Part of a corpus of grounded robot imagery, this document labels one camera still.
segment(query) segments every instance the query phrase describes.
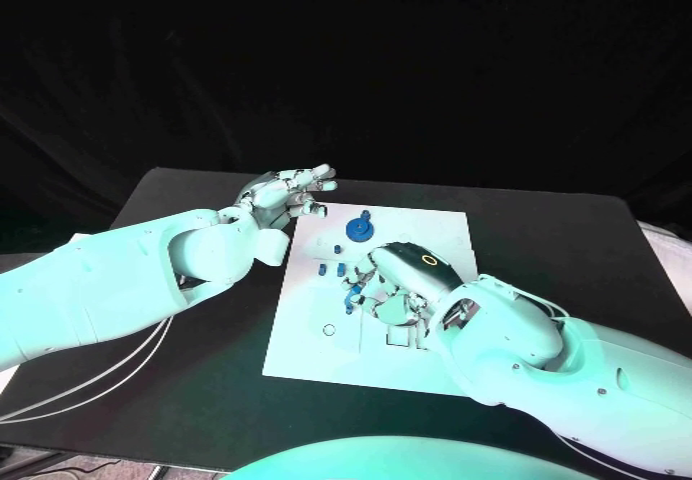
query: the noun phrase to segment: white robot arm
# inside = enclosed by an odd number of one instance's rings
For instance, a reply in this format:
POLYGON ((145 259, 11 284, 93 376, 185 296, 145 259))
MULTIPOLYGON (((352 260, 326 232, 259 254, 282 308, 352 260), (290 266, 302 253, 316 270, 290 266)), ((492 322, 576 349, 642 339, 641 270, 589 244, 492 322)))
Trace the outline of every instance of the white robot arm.
POLYGON ((292 217, 326 215, 311 191, 337 188, 329 165, 270 172, 234 206, 192 210, 89 236, 0 275, 0 370, 145 329, 228 290, 254 259, 277 266, 292 217), (181 276, 203 282, 179 287, 181 276))
POLYGON ((388 324, 426 323, 426 346, 476 401, 523 410, 628 464, 691 476, 692 360, 488 275, 463 284, 450 270, 419 245, 384 245, 345 288, 378 279, 388 299, 351 301, 388 324))

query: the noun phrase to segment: floor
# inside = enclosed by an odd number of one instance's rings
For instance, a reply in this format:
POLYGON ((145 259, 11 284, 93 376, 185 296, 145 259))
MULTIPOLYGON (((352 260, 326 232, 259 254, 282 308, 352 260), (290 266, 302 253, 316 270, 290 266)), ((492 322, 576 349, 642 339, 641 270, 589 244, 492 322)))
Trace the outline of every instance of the floor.
MULTIPOLYGON (((41 453, 44 452, 25 448, 18 448, 12 457, 4 463, 4 466, 12 465, 15 462, 22 461, 41 453)), ((71 458, 68 461, 55 464, 53 467, 47 468, 47 470, 55 470, 67 467, 79 467, 83 470, 91 470, 100 465, 113 461, 115 460, 110 459, 79 456, 76 458, 71 458)), ((45 475, 37 474, 34 477, 27 477, 27 479, 76 480, 77 478, 80 480, 148 480, 153 469, 155 466, 151 464, 123 460, 117 465, 110 465, 93 473, 83 473, 74 470, 70 473, 55 472, 45 475)), ((220 480, 223 477, 224 474, 221 473, 172 468, 164 478, 165 480, 220 480)))

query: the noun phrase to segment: black curtain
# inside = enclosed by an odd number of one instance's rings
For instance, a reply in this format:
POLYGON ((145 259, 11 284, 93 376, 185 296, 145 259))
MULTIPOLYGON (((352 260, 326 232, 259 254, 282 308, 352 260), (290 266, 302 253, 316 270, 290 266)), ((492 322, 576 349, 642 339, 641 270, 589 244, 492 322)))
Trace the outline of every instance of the black curtain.
POLYGON ((322 162, 618 195, 692 229, 687 2, 247 2, 0 26, 5 232, 107 228, 156 166, 322 162))

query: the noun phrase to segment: small blue part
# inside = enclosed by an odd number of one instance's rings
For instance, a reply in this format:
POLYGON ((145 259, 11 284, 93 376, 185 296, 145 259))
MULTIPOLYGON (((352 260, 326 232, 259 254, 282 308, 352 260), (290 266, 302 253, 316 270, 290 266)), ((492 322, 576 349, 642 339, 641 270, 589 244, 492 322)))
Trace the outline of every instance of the small blue part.
POLYGON ((367 242, 373 238, 376 227, 371 223, 371 212, 364 210, 360 218, 347 224, 347 236, 355 242, 367 242))
POLYGON ((354 295, 358 295, 364 291, 364 288, 361 285, 354 285, 354 288, 350 290, 350 293, 347 295, 347 300, 344 303, 347 304, 347 315, 351 315, 354 313, 354 304, 351 303, 351 297, 354 295))

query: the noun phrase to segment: white paper sheet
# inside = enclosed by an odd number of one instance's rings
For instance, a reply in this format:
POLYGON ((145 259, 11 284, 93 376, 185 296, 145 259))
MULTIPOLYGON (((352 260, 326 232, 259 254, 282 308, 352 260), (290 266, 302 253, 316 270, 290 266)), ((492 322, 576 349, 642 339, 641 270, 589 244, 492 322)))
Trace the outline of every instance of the white paper sheet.
MULTIPOLYGON (((347 315, 338 265, 354 265, 388 242, 413 242, 450 262, 462 279, 478 277, 466 214, 368 205, 326 204, 328 218, 299 219, 279 301, 264 375, 417 392, 463 395, 423 332, 388 327, 357 309, 347 315), (347 223, 371 212, 373 239, 355 243, 347 223), (335 245, 342 253, 335 253, 335 245), (321 264, 328 273, 319 275, 321 264)), ((364 294, 381 296, 374 283, 364 294)))

